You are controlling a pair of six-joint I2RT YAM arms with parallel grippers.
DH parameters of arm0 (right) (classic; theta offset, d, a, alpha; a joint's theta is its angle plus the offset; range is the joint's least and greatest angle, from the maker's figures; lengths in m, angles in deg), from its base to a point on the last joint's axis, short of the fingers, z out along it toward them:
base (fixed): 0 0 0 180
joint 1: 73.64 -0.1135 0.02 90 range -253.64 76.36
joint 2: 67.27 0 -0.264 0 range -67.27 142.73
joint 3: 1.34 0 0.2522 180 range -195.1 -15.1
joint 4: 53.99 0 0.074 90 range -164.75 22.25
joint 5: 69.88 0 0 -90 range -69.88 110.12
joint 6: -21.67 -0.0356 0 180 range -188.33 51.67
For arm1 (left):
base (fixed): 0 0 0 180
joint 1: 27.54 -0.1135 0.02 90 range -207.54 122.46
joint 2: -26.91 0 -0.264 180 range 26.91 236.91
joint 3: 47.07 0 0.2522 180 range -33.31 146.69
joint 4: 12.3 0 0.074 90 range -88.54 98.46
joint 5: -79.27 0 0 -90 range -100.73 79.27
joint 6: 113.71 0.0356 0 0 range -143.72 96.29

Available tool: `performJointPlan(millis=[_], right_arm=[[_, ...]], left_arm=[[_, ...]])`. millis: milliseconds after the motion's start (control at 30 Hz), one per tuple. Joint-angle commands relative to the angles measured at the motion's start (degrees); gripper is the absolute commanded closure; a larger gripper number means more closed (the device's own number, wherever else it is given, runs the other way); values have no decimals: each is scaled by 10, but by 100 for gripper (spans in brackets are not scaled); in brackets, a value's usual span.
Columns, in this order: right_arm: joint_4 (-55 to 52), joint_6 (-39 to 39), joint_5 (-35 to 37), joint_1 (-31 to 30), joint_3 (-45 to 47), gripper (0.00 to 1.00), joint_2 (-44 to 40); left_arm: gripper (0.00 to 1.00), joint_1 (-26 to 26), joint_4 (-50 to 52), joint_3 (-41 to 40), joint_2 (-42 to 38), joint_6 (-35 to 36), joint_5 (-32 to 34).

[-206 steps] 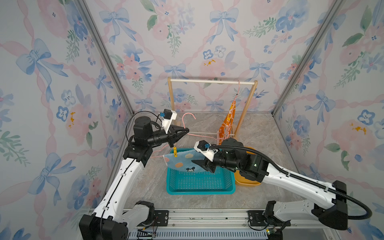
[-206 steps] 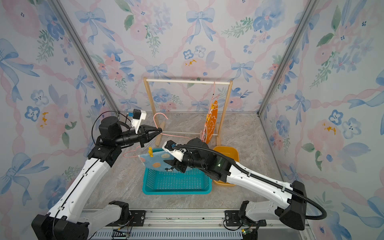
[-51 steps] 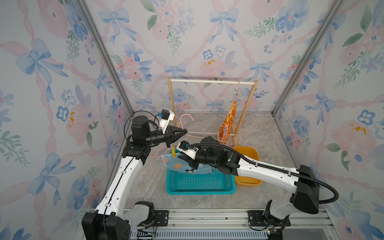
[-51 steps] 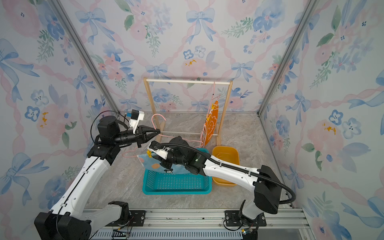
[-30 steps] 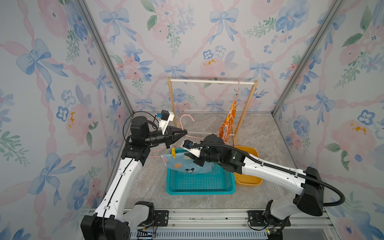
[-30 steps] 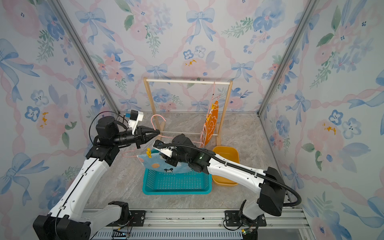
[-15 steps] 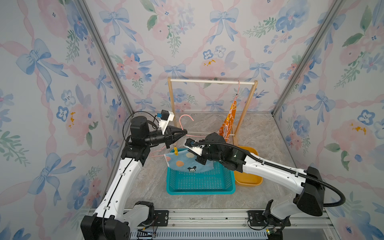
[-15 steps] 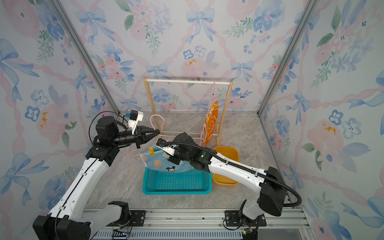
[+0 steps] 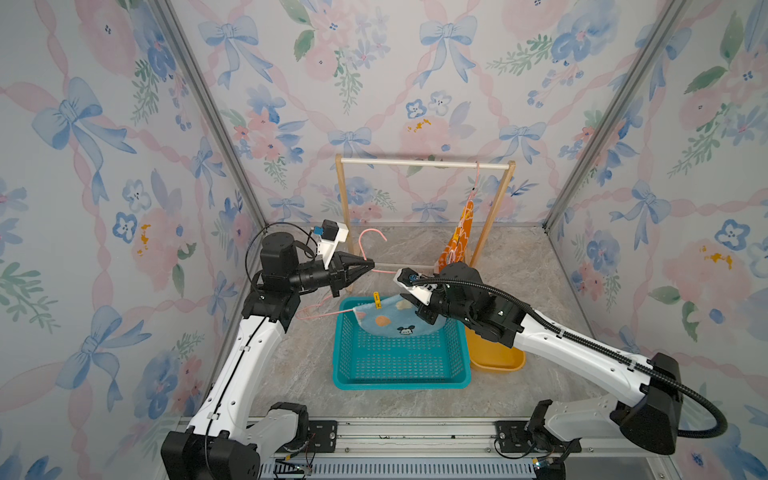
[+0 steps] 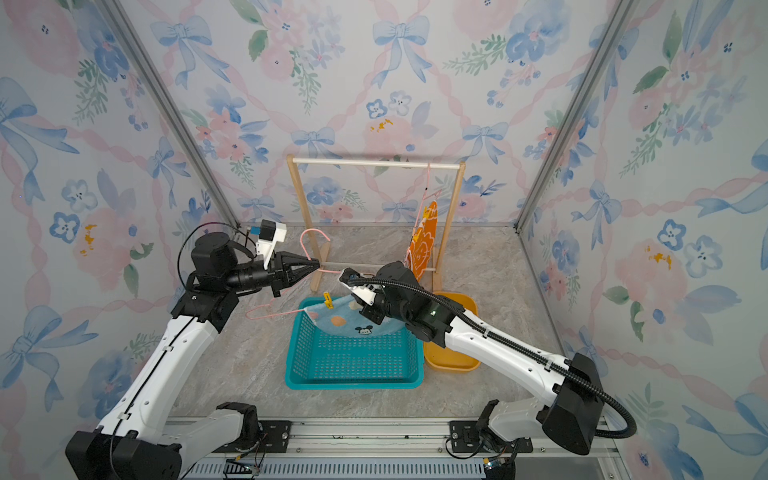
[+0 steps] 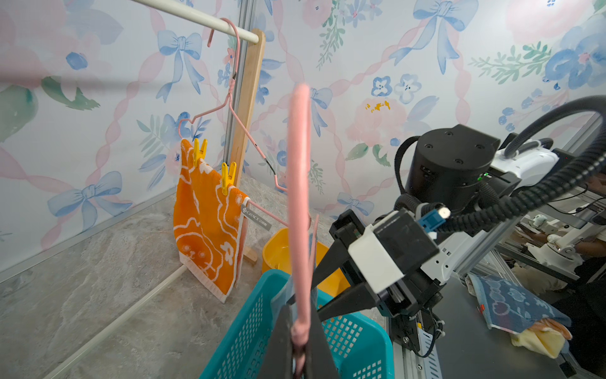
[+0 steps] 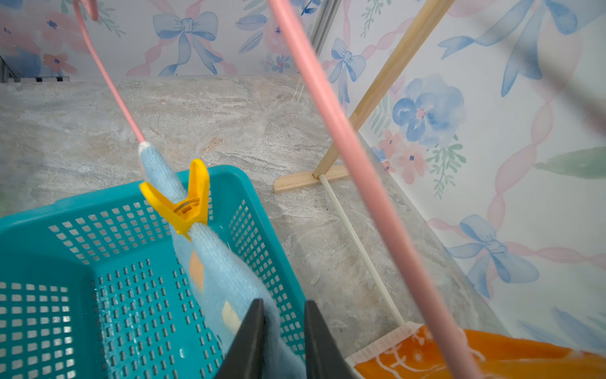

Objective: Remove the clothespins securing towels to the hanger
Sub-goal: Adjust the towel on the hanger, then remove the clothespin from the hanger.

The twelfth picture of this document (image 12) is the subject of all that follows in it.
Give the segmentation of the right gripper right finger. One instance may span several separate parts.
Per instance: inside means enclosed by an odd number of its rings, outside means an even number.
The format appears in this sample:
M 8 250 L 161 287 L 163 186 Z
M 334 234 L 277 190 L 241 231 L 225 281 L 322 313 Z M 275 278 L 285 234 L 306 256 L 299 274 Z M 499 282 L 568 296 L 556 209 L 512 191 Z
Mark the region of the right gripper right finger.
M 305 303 L 306 374 L 308 379 L 352 379 L 317 304 Z

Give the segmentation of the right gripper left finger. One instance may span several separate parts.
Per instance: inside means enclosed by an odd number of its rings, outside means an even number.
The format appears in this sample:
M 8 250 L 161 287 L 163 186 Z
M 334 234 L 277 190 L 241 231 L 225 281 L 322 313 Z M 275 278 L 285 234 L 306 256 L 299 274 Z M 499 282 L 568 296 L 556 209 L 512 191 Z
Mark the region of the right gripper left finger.
M 264 340 L 264 302 L 255 299 L 214 379 L 262 378 Z

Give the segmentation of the light blue towel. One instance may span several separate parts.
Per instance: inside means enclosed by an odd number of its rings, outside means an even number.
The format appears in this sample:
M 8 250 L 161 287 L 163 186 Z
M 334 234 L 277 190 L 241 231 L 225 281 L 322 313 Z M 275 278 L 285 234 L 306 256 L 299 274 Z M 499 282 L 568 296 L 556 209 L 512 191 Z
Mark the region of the light blue towel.
M 151 143 L 138 148 L 146 182 L 174 203 L 183 201 L 188 186 L 183 186 L 160 151 Z M 204 224 L 189 230 L 190 242 L 170 225 L 175 254 L 186 269 L 193 294 L 205 321 L 228 352 L 255 299 L 264 302 L 265 340 L 263 376 L 265 378 L 304 378 L 306 368 L 280 336 L 278 308 L 262 281 L 218 235 Z

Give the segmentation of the yellow clothespin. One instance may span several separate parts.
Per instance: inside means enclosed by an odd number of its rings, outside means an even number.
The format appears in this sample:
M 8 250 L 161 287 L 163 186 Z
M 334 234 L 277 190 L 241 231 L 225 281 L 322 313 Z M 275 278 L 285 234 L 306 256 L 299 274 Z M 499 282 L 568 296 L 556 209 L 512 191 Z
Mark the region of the yellow clothespin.
M 150 183 L 140 184 L 140 191 L 147 202 L 176 231 L 190 242 L 189 230 L 194 224 L 208 224 L 210 175 L 205 164 L 195 159 L 189 169 L 189 188 L 186 198 L 174 203 Z

